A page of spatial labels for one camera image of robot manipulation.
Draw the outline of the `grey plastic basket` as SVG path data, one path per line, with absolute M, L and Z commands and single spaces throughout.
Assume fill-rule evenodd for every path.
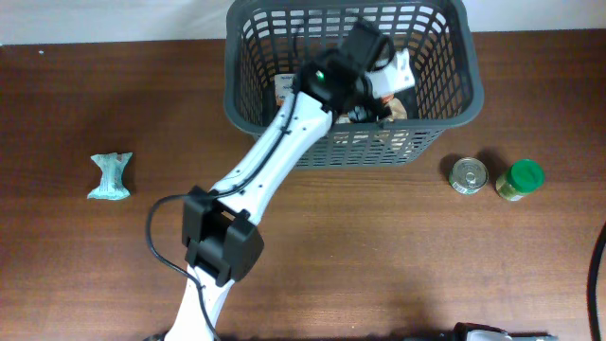
M 396 97 L 407 118 L 337 124 L 299 159 L 300 169 L 403 165 L 439 135 L 472 121 L 484 89 L 460 0 L 239 0 L 226 15 L 224 109 L 260 137 L 277 112 L 274 77 L 338 46 L 360 17 L 410 55 L 412 89 Z

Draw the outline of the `tan paper bag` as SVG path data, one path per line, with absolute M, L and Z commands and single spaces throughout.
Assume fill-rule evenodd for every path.
M 407 112 L 401 101 L 395 98 L 393 95 L 384 97 L 382 99 L 383 108 L 385 109 L 387 116 L 381 119 L 373 119 L 372 116 L 367 112 L 364 107 L 357 106 L 348 114 L 340 115 L 335 123 L 336 124 L 350 124 L 350 123 L 361 123 L 362 118 L 370 118 L 372 122 L 395 122 L 407 119 Z M 357 132 L 353 137 L 353 144 L 364 142 L 366 139 L 372 138 L 373 142 L 381 142 L 385 146 L 388 146 L 393 151 L 399 151 L 403 145 L 406 144 L 406 139 L 409 136 L 407 132 L 394 133 L 390 135 L 388 131 L 381 131 L 374 133 L 371 137 L 369 134 L 362 134 Z

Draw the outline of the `teal snack wrapper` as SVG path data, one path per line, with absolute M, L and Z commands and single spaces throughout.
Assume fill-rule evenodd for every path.
M 91 160 L 100 168 L 99 185 L 92 189 L 88 199 L 119 201 L 128 198 L 131 193 L 125 188 L 122 175 L 128 165 L 132 153 L 95 154 Z

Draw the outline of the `white tissue pack strip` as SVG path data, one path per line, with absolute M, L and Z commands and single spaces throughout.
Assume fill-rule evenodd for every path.
M 291 103 L 294 100 L 294 82 L 296 80 L 297 75 L 294 73 L 282 73 L 274 76 L 277 107 L 282 107 L 285 102 Z

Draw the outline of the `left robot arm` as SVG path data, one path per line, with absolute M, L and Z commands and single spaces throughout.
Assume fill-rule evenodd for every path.
M 276 190 L 303 154 L 337 118 L 363 107 L 363 122 L 389 116 L 384 98 L 413 86 L 408 50 L 367 21 L 346 39 L 302 63 L 291 94 L 252 149 L 211 190 L 180 195 L 186 267 L 169 268 L 187 284 L 166 340 L 216 340 L 216 324 L 232 286 L 258 261 L 264 241 L 258 231 Z

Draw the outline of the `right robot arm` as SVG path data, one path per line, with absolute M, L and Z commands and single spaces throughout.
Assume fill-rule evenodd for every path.
M 546 332 L 515 332 L 488 325 L 457 323 L 449 332 L 434 335 L 409 336 L 403 341 L 559 341 L 560 338 Z

